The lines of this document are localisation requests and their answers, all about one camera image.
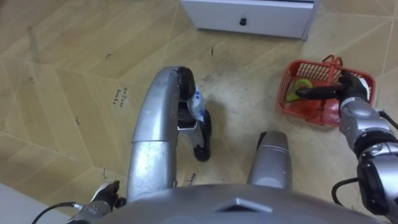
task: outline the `white drawer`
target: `white drawer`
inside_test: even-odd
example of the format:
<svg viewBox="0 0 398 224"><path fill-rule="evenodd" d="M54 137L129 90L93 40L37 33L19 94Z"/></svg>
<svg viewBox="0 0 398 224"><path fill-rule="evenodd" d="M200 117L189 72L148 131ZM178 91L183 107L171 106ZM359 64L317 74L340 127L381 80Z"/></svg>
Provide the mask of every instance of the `white drawer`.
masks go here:
<svg viewBox="0 0 398 224"><path fill-rule="evenodd" d="M181 0L197 28L302 38L310 25L311 1Z"/></svg>

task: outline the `red basket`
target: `red basket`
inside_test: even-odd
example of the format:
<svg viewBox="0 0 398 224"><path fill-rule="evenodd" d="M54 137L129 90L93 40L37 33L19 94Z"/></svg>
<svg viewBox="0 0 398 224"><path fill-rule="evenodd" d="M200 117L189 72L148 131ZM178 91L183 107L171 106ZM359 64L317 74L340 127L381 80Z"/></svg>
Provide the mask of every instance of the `red basket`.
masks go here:
<svg viewBox="0 0 398 224"><path fill-rule="evenodd" d="M287 67L280 83L278 92L278 108L287 114L305 118L306 121L319 124L338 126L340 123L338 100L306 100L299 99L291 103L285 101L285 95L292 84L299 78L307 78L314 87L334 85L338 82L341 70L348 70L354 76L364 78L369 85L370 102L373 102L376 81L367 73L345 68L341 57L329 55L322 63L296 60Z"/></svg>

